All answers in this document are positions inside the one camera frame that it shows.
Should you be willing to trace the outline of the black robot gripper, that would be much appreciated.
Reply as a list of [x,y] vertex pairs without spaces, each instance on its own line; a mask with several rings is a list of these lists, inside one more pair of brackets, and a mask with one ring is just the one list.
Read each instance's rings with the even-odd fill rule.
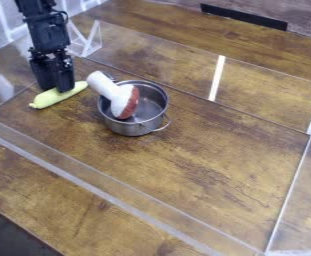
[[46,61],[58,62],[56,71],[56,88],[60,93],[68,92],[74,87],[73,64],[65,54],[70,44],[66,31],[68,14],[65,11],[45,9],[41,12],[24,13],[33,46],[30,52],[30,69],[42,91],[54,87],[53,75]]

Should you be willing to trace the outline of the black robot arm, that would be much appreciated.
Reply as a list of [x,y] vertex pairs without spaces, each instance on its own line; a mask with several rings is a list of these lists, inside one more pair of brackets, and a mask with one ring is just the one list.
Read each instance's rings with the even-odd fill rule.
[[54,0],[14,0],[14,3],[29,30],[29,65],[38,86],[44,91],[68,92],[74,87],[73,61],[66,54],[68,14],[54,9]]

